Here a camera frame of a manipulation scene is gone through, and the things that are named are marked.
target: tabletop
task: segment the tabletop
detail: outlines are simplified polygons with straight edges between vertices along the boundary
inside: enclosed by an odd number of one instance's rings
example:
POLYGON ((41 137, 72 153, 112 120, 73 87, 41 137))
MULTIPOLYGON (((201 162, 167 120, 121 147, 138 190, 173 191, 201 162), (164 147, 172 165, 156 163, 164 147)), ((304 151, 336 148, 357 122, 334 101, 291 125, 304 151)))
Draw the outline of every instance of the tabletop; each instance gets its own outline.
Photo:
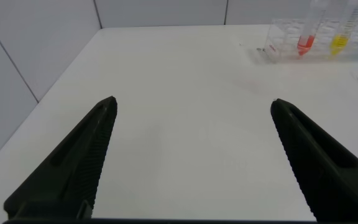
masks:
POLYGON ((100 30, 0 151, 3 202, 100 100, 118 103, 93 217, 315 220, 270 105, 358 157, 358 63, 272 63, 269 26, 100 30))

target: yellow test tube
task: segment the yellow test tube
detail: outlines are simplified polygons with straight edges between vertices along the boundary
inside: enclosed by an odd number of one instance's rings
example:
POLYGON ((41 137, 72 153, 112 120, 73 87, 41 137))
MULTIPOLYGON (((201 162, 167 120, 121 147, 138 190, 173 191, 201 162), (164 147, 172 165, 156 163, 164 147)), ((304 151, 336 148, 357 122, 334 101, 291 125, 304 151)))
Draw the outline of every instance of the yellow test tube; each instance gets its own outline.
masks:
POLYGON ((351 38, 352 31, 358 24, 358 0, 349 0, 343 17, 339 22, 337 32, 331 42, 331 55, 335 56, 342 52, 349 39, 351 38))

